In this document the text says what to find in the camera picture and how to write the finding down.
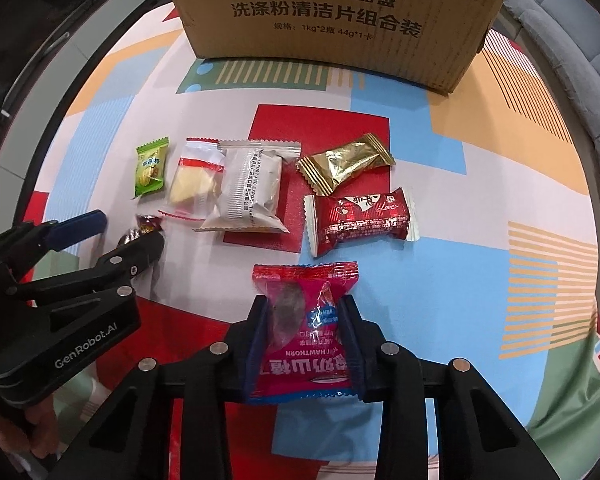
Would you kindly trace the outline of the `person's left hand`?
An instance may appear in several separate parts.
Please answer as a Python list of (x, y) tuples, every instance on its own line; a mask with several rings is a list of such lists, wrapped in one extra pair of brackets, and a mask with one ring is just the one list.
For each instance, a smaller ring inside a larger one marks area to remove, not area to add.
[(5, 453), (30, 452), (37, 458), (55, 454), (59, 445), (59, 432), (54, 398), (49, 396), (39, 404), (24, 411), (26, 421), (33, 426), (24, 430), (0, 414), (0, 448)]

